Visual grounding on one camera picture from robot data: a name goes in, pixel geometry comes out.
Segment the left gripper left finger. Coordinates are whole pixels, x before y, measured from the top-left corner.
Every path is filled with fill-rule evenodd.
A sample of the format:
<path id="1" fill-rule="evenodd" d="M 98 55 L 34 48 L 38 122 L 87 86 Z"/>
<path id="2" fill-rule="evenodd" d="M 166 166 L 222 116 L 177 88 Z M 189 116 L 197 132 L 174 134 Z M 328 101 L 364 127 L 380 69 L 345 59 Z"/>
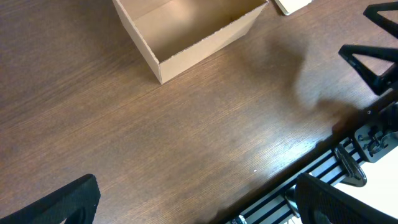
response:
<path id="1" fill-rule="evenodd" d="M 1 218 L 4 224 L 92 224 L 101 194 L 96 177 L 86 174 L 38 201 Z"/>

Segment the brown cardboard box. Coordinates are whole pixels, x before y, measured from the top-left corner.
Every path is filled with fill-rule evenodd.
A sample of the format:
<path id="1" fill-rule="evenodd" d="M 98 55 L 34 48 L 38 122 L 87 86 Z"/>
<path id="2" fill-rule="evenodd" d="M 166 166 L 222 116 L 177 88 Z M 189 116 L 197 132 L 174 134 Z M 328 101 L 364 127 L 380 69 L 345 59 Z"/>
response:
<path id="1" fill-rule="evenodd" d="M 265 0 L 113 0 L 161 84 L 247 34 Z"/>

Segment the yellow sticky note pad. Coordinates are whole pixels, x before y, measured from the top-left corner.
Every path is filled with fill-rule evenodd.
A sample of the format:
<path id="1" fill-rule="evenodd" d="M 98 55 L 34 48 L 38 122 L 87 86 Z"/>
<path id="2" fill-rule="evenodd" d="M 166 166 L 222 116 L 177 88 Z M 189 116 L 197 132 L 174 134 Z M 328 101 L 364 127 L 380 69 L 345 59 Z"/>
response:
<path id="1" fill-rule="evenodd" d="M 313 0 L 275 0 L 275 3 L 285 16 L 291 15 L 311 2 Z"/>

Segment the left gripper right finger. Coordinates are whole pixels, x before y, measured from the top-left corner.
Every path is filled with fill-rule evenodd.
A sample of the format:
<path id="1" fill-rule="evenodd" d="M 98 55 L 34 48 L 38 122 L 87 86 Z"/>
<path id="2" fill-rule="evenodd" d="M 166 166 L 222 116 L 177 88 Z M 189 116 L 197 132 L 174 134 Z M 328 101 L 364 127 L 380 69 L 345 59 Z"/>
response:
<path id="1" fill-rule="evenodd" d="M 305 224 L 397 224 L 397 219 L 302 173 L 294 193 L 298 213 Z"/>

